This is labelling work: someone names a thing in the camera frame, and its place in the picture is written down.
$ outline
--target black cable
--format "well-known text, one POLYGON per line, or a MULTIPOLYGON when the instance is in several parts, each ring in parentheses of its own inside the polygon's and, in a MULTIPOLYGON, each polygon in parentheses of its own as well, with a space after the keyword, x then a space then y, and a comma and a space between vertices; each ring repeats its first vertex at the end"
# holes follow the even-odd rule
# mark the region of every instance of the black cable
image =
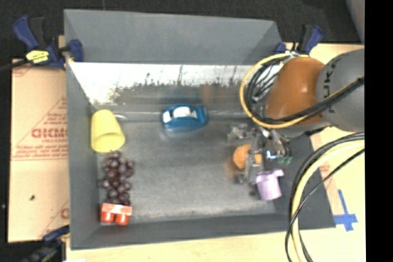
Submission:
POLYGON ((324 153, 326 153, 328 150, 333 148, 334 146, 343 144, 343 143, 348 143, 352 141, 358 141, 358 140, 364 140, 365 139, 365 133, 364 132, 359 132, 359 133, 353 133, 349 134, 347 136, 343 136, 337 140, 331 141, 328 144, 323 145, 319 149, 317 149, 314 153, 310 154, 310 156, 303 162, 303 164, 300 166, 295 178, 294 178, 294 183, 292 185, 292 191, 290 194, 290 204, 289 204, 289 218, 291 217, 291 208, 292 208, 292 200, 294 199, 294 194, 296 192, 296 187, 301 179, 301 177, 304 175, 306 170, 309 168, 311 164, 313 164, 320 156, 322 156, 324 153))
MULTIPOLYGON (((353 154, 351 157, 349 157, 347 160, 345 160, 344 162, 342 162, 340 165, 338 165, 329 175, 327 175, 324 179, 322 179, 305 197, 304 200, 299 204, 297 210, 295 211, 295 213, 292 215, 290 222, 289 222, 289 227, 288 230, 286 232, 286 237, 285 237, 285 242, 286 242, 286 254, 287 254, 287 258, 289 261, 292 261, 292 259, 290 258, 289 255, 289 238, 290 238, 290 234, 292 232, 292 228, 294 226, 294 223, 296 221, 296 219, 298 218, 300 211, 302 210, 302 208, 305 206, 305 204, 308 202, 308 200, 310 199, 310 197, 316 192, 316 190, 323 185, 328 179, 330 179, 334 174, 336 174, 340 169, 342 169, 344 166, 346 166, 348 163, 350 163, 352 160, 354 160, 355 158, 357 158, 358 156, 360 156, 361 154, 363 154, 365 151, 365 149, 363 148, 362 150, 359 150, 358 152, 356 152, 355 154, 353 154)), ((302 241, 302 247, 303 249, 305 249, 305 245, 302 241)), ((306 259, 310 262, 312 262, 311 257, 309 256, 309 253, 306 251, 305 252, 305 256, 306 259)))
POLYGON ((29 61, 28 60, 19 60, 19 61, 16 61, 14 63, 5 64, 3 66, 0 66, 0 72, 6 71, 6 70, 11 70, 11 69, 13 69, 15 67, 22 66, 22 65, 24 65, 26 63, 29 63, 29 61))

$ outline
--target orange ball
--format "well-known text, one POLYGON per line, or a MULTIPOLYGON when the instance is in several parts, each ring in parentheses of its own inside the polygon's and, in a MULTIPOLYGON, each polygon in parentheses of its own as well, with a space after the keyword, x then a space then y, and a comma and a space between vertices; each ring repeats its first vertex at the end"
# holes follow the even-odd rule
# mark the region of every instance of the orange ball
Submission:
MULTIPOLYGON (((246 157, 250 154, 249 153, 250 149, 251 149, 251 144, 244 144, 237 147, 236 150, 233 152, 232 160, 237 168, 244 169, 244 167, 246 166, 246 157)), ((255 154, 254 158, 257 163, 262 162, 261 154, 255 154)))

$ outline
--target blue clamp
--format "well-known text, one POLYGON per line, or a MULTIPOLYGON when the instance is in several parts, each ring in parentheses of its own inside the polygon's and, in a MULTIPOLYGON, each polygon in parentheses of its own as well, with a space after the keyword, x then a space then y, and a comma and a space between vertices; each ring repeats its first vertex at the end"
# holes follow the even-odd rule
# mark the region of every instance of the blue clamp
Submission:
POLYGON ((64 242, 60 239, 61 236, 69 233, 69 225, 60 227, 42 238, 43 245, 24 258, 21 262, 45 262, 53 258, 64 246, 64 242))
MULTIPOLYGON (((322 40, 324 33, 318 25, 303 25, 302 34, 300 36, 299 44, 295 47, 293 44, 291 50, 298 53, 309 54, 310 51, 322 40)), ((274 54, 285 53, 287 46, 284 42, 279 42, 274 48, 274 54)))
POLYGON ((50 66, 65 70, 63 52, 71 52, 74 61, 83 61, 84 52, 82 44, 77 39, 71 40, 67 46, 58 48, 53 41, 47 43, 44 39, 42 24, 44 18, 29 18, 24 15, 13 25, 17 38, 24 42, 28 52, 26 59, 35 66, 50 66))
POLYGON ((208 123, 206 106, 195 107, 190 104, 177 104, 163 111, 164 129, 172 132, 186 132, 202 128, 208 123))
POLYGON ((322 40, 324 33, 318 25, 303 25, 297 50, 309 54, 310 51, 322 40))

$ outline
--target clamp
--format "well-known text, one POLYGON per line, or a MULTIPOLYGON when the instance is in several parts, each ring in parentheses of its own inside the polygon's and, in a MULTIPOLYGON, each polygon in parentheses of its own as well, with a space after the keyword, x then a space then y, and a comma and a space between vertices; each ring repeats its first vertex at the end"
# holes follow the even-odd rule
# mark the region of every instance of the clamp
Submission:
POLYGON ((43 22, 43 17, 29 18, 28 15, 24 15, 12 25, 17 38, 28 48, 28 62, 34 66, 50 66, 65 70, 64 52, 71 52, 70 58, 74 61, 84 60, 84 51, 79 40, 70 40, 65 47, 58 47, 54 40, 46 41, 43 22))

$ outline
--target cardboard sheet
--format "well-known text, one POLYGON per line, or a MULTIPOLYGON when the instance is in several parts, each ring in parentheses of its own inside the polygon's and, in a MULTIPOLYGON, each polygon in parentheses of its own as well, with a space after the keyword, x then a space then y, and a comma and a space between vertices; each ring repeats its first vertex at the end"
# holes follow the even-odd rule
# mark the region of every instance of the cardboard sheet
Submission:
POLYGON ((12 72, 8 241, 33 241, 69 222, 65 72, 12 72))

